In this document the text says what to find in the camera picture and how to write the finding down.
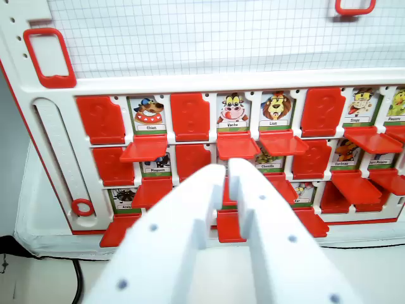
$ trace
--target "red border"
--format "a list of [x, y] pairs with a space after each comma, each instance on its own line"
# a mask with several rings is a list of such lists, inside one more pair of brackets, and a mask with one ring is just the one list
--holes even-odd
[[367, 15], [369, 13], [371, 13], [375, 7], [375, 2], [376, 0], [371, 0], [370, 2], [370, 6], [368, 8], [364, 8], [364, 9], [343, 9], [342, 6], [340, 5], [340, 2], [342, 0], [336, 0], [335, 3], [335, 9], [336, 12], [342, 16], [358, 16], [358, 15]]
[[[68, 76], [60, 76], [60, 75], [45, 76], [44, 74], [42, 74], [41, 68], [38, 63], [38, 59], [35, 55], [34, 48], [31, 45], [30, 35], [46, 35], [46, 36], [55, 35], [58, 38], [59, 44], [62, 49], [63, 57], [65, 58], [65, 63], [68, 68], [69, 72]], [[37, 72], [39, 82], [44, 87], [47, 87], [48, 89], [63, 89], [76, 86], [75, 72], [73, 71], [72, 63], [70, 62], [65, 40], [59, 30], [50, 27], [30, 28], [24, 31], [23, 37], [25, 44], [27, 45], [28, 52], [30, 53], [32, 63], [34, 64], [35, 71]]]

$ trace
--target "cartoon spider card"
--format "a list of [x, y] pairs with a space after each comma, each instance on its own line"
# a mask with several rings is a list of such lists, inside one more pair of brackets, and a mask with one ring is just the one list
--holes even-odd
[[312, 182], [292, 182], [291, 186], [298, 194], [292, 207], [310, 207], [314, 203], [316, 188]]
[[387, 169], [392, 168], [396, 162], [398, 154], [374, 154], [373, 158], [368, 163], [369, 169]]
[[363, 150], [350, 140], [338, 140], [330, 170], [355, 170], [360, 166]]
[[165, 108], [154, 97], [127, 98], [134, 134], [166, 134]]
[[373, 125], [383, 96], [370, 87], [357, 87], [349, 106], [344, 110], [343, 127], [364, 127]]
[[171, 176], [170, 155], [158, 157], [154, 161], [143, 161], [140, 163], [140, 170], [143, 177]]
[[260, 106], [259, 130], [285, 130], [291, 128], [295, 99], [289, 92], [264, 92]]
[[216, 129], [218, 132], [249, 130], [251, 102], [243, 94], [229, 93], [217, 96]]
[[107, 192], [115, 214], [141, 212], [138, 208], [132, 208], [137, 188], [114, 188], [107, 189]]
[[384, 125], [405, 125], [405, 88], [396, 90]]
[[285, 156], [271, 156], [258, 142], [260, 154], [256, 156], [254, 166], [262, 173], [283, 172]]

